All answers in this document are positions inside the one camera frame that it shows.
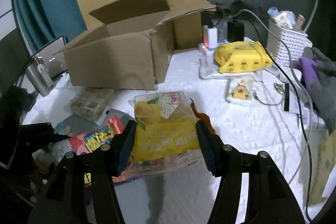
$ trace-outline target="black cable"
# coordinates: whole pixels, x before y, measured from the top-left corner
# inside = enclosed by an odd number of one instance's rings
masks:
[[[22,86],[22,82],[23,82],[23,78],[24,78],[24,77],[25,77],[25,75],[22,75],[22,76],[21,76],[21,79],[20,79],[20,82],[19,82],[19,85],[18,85],[19,88]]]
[[[214,25],[214,27],[216,27],[219,23],[221,23],[221,21],[222,21],[222,19],[223,19],[223,12],[222,12],[222,10],[219,9],[218,6],[217,6],[216,12],[218,12],[218,11],[219,11],[219,13],[220,13],[220,17],[219,17],[218,22]]]
[[[250,22],[250,24],[253,26],[253,28],[255,29],[255,32],[257,33],[257,36],[258,36],[258,39],[259,39],[259,42],[261,43],[261,37],[260,37],[260,34],[258,32],[258,29],[257,27],[254,25],[254,23],[250,20],[248,20],[248,22]]]
[[[253,24],[253,22],[249,21],[248,22],[251,23],[251,25],[254,27],[257,35],[258,35],[258,38],[259,40],[260,39],[260,34],[256,28],[256,26]],[[295,92],[295,95],[296,95],[296,98],[297,98],[297,101],[300,102],[300,98],[299,98],[299,94],[296,90],[296,87],[294,85],[294,83],[292,82],[292,80],[290,80],[289,76],[282,70],[282,68],[275,62],[275,60],[273,59],[273,57],[269,54],[269,52],[266,50],[266,48],[263,46],[265,52],[267,53],[267,55],[269,56],[269,58],[272,60],[272,62],[278,67],[278,69],[283,73],[283,75],[285,75],[285,77],[287,78],[287,80],[290,82],[290,84],[293,86],[293,89],[294,89],[294,92]],[[301,128],[302,128],[302,133],[303,133],[303,136],[304,136],[304,139],[306,141],[306,143],[308,142],[308,138],[307,138],[307,135],[306,135],[306,132],[305,132],[305,128],[303,126],[303,120],[302,120],[302,110],[301,110],[301,104],[299,103],[299,118],[300,118],[300,123],[301,123]],[[307,190],[307,199],[306,199],[306,208],[305,208],[305,213],[306,213],[306,217],[308,219],[309,222],[311,222],[311,218],[308,214],[308,201],[309,201],[309,195],[310,195],[310,187],[311,187],[311,177],[312,177],[312,159],[311,159],[311,151],[310,151],[310,145],[309,143],[307,144],[307,149],[308,149],[308,156],[309,156],[309,181],[308,181],[308,190]]]

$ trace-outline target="cable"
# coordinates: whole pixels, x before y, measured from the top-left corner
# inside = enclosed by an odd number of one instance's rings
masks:
[[[315,15],[318,3],[319,3],[319,0],[315,0],[313,11],[311,12],[311,15],[310,15],[310,18],[308,20],[308,23],[307,23],[305,29],[303,30],[304,32],[307,32],[307,30],[308,30],[308,28],[309,28],[309,26],[310,26],[310,24],[311,24],[311,22],[313,20],[313,17]]]
[[[295,79],[295,81],[297,82],[297,84],[299,85],[299,87],[303,90],[303,92],[305,93],[305,95],[307,96],[308,98],[308,101],[309,101],[309,105],[310,105],[310,110],[311,110],[311,113],[310,113],[310,122],[309,122],[309,133],[310,133],[310,126],[311,126],[311,118],[312,118],[312,101],[311,101],[311,98],[307,92],[307,90],[305,90],[305,88],[303,87],[303,85],[300,83],[300,81],[297,79],[296,75],[295,75],[295,72],[294,72],[294,69],[293,69],[293,64],[292,64],[292,58],[291,58],[291,53],[290,53],[290,50],[288,48],[288,46],[286,45],[285,42],[283,42],[279,37],[277,37],[273,32],[271,32],[266,26],[265,24],[260,20],[260,18],[254,14],[253,12],[251,12],[250,10],[246,10],[246,9],[242,9],[240,10],[239,12],[237,12],[235,15],[231,16],[232,18],[233,17],[236,17],[238,16],[239,14],[241,14],[242,12],[248,12],[250,14],[252,14],[259,22],[260,24],[271,34],[273,35],[274,37],[276,37],[277,40],[279,40],[283,45],[284,47],[286,48],[287,52],[288,52],[288,57],[289,57],[289,62],[290,62],[290,69],[291,69],[291,72],[293,74],[293,77]],[[270,57],[270,59],[273,61],[273,63],[279,68],[279,70],[285,75],[285,77],[287,78],[287,80],[290,82],[290,84],[293,86],[293,89],[294,89],[294,92],[295,92],[295,95],[297,97],[297,100],[299,102],[300,98],[299,98],[299,94],[296,90],[296,87],[294,85],[294,83],[292,82],[292,80],[289,78],[289,76],[283,71],[283,69],[275,62],[275,60],[273,59],[273,57],[269,54],[269,52],[267,51],[267,49],[265,49],[265,52],[266,54]],[[306,199],[306,208],[305,208],[305,213],[306,213],[306,217],[308,219],[308,221],[311,222],[311,218],[309,217],[309,214],[308,214],[308,201],[309,201],[309,195],[310,195],[310,187],[311,187],[311,177],[312,177],[312,159],[311,159],[311,151],[310,151],[310,145],[309,145],[309,140],[307,138],[307,135],[305,133],[305,128],[304,128],[304,125],[303,125],[303,120],[302,120],[302,109],[301,109],[301,104],[298,104],[299,106],[299,113],[300,113],[300,123],[301,123],[301,127],[302,127],[302,133],[303,133],[303,136],[305,138],[305,141],[306,141],[306,146],[307,146],[307,149],[308,149],[308,155],[309,155],[309,181],[308,181],[308,190],[307,190],[307,199]]]
[[[285,97],[282,96],[281,101],[278,102],[277,104],[268,104],[268,103],[264,103],[263,101],[261,101],[261,100],[259,99],[259,97],[257,96],[256,93],[253,94],[253,98],[256,99],[260,104],[263,104],[263,105],[265,105],[265,106],[278,106],[278,105],[280,105],[280,104],[283,102],[283,100],[285,99]]]
[[[221,23],[221,21],[222,21],[222,19],[223,19],[223,12],[222,12],[221,9],[218,8],[218,6],[217,6],[217,8],[216,8],[216,11],[220,11],[220,17],[219,17],[218,22],[214,25],[214,27],[216,27],[219,23]]]
[[[259,41],[261,41],[261,38],[260,38],[260,34],[258,32],[258,29],[257,27],[254,25],[253,22],[251,22],[250,20],[248,20],[248,22],[250,22],[250,24],[253,26],[253,28],[255,29],[256,33],[257,33],[257,36],[259,38]],[[312,121],[312,113],[310,113],[310,119],[309,119],[309,129],[308,129],[308,142],[306,143],[305,145],[305,148],[303,150],[303,155],[301,156],[301,159],[300,159],[300,163],[298,165],[298,167],[296,168],[294,174],[292,175],[291,179],[289,180],[288,184],[291,184],[292,181],[294,180],[296,174],[298,173],[298,171],[300,170],[300,167],[303,163],[303,159],[305,158],[305,155],[306,155],[306,151],[307,151],[307,147],[308,147],[308,143],[309,143],[309,136],[310,136],[310,130],[311,130],[311,121]]]
[[[22,75],[22,76],[21,76],[21,79],[20,79],[20,82],[19,82],[19,85],[18,85],[19,88],[22,86],[22,82],[23,82],[23,78],[24,78],[24,77],[25,77],[25,75]]]

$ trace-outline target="metal screw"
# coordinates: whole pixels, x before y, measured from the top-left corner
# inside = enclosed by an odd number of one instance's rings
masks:
[[[224,149],[225,151],[231,151],[231,150],[232,150],[232,146],[229,145],[229,144],[225,144],[225,145],[223,145],[223,149]]]
[[[66,157],[67,159],[71,159],[74,155],[75,155],[75,153],[73,153],[73,152],[68,152],[68,153],[65,154],[65,157]]]
[[[100,147],[101,150],[103,151],[107,151],[110,149],[110,145],[109,144],[103,144],[101,147]]]
[[[259,155],[260,155],[260,157],[262,157],[264,159],[268,157],[268,153],[266,151],[260,151]]]

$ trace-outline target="power adapter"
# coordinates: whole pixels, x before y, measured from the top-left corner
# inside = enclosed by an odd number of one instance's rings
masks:
[[[217,28],[212,22],[209,26],[203,26],[203,42],[208,49],[215,49],[218,46]]]
[[[229,42],[244,41],[244,23],[237,18],[227,23],[227,40]]]

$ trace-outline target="white bedsheet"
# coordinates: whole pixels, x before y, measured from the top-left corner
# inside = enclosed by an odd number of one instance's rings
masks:
[[[261,78],[264,84],[256,83],[260,100],[279,102],[281,95],[273,88],[273,83],[279,83],[279,80],[264,70],[261,71]],[[66,76],[48,96],[38,98],[24,123],[52,122],[55,127],[70,115],[63,107],[81,88],[62,88],[65,81]],[[245,153],[267,151],[288,181],[300,162],[300,154],[305,146],[297,125],[297,115],[283,112],[281,106],[264,106],[256,101],[250,108],[228,104],[224,99],[226,85],[227,80],[199,78],[197,50],[175,51],[166,80],[157,85],[156,91],[116,90],[111,106],[134,116],[134,110],[127,100],[135,95],[183,90],[194,100],[199,112],[209,115],[213,127],[224,143]],[[290,185],[301,208],[305,203],[308,182],[307,162],[302,165]],[[117,186],[116,191],[127,223],[198,224],[207,223],[219,182],[220,178],[212,177],[204,162],[200,161],[165,174],[163,178],[143,179]],[[244,175],[236,223],[244,221],[247,190],[248,176]],[[309,210],[311,218],[320,208],[321,205],[318,205]]]

